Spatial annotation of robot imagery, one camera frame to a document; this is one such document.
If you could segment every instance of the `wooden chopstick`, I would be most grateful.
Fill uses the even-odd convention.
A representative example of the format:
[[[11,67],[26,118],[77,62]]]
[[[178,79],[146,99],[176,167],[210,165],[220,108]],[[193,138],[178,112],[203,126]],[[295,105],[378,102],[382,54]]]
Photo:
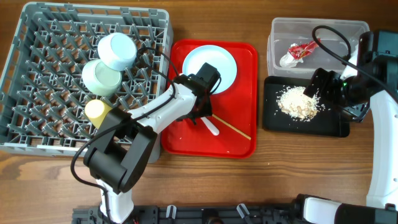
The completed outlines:
[[[219,118],[217,115],[213,114],[213,117],[216,118],[217,120],[221,121],[223,124],[227,125],[228,127],[230,127],[231,129],[233,129],[234,131],[236,131],[237,133],[241,134],[242,136],[244,136],[245,138],[247,138],[248,140],[251,140],[251,137],[248,136],[247,134],[244,134],[241,130],[239,130],[238,128],[235,128],[234,126],[228,124],[226,121],[224,121],[223,119]]]

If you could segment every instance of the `pile of grains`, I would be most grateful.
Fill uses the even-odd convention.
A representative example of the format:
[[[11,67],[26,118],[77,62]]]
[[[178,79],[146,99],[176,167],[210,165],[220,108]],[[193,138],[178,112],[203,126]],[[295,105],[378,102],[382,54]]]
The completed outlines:
[[[319,104],[319,97],[317,94],[310,98],[303,94],[305,87],[287,87],[278,93],[282,96],[277,96],[277,103],[283,113],[290,115],[294,121],[310,121],[318,112],[325,109],[325,105]]]

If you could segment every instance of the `wooden tabletop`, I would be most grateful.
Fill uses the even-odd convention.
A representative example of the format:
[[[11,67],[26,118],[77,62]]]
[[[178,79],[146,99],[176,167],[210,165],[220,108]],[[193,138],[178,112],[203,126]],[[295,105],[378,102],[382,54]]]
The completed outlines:
[[[4,66],[26,0],[0,3],[0,67]],[[247,42],[259,54],[257,149],[245,160],[176,156],[163,152],[133,188],[136,205],[236,205],[289,202],[313,194],[365,204],[373,163],[373,121],[352,124],[349,137],[275,133],[261,128],[267,38],[275,17],[366,21],[371,30],[396,29],[397,1],[77,1],[70,3],[166,9],[180,39]],[[70,158],[0,152],[0,223],[70,223],[73,208],[98,205],[98,189],[78,183]],[[91,179],[82,162],[77,172]]]

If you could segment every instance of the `gray dish rack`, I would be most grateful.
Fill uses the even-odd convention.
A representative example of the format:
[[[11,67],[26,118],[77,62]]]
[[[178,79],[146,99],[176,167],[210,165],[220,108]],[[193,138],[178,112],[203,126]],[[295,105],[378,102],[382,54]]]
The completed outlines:
[[[165,10],[45,2],[24,6],[0,79],[1,150],[72,156],[96,133],[84,114],[87,102],[100,99],[127,111],[163,93],[165,79],[139,63],[122,72],[115,94],[101,97],[87,90],[81,70],[98,58],[100,39],[113,32],[125,33],[137,48],[170,55],[173,30]],[[143,58],[167,73],[169,62],[160,54],[146,52]],[[129,147],[131,140],[118,143]],[[154,151],[158,157],[159,139]]]

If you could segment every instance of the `transparent plastic container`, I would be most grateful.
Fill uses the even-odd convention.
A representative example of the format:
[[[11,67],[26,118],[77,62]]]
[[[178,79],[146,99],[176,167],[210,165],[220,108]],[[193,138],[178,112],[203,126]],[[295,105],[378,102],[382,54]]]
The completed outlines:
[[[311,78],[318,68],[334,70],[341,73],[345,66],[327,54],[321,48],[303,58],[304,63],[298,63],[294,68],[282,68],[280,58],[292,44],[306,44],[312,39],[312,30],[316,26],[326,25],[341,32],[350,42],[351,51],[355,50],[359,36],[369,31],[369,26],[363,21],[344,21],[336,19],[301,19],[301,18],[275,18],[272,21],[271,34],[268,38],[267,62],[270,76]],[[347,46],[340,37],[326,29],[317,31],[321,42],[336,54],[347,54]]]

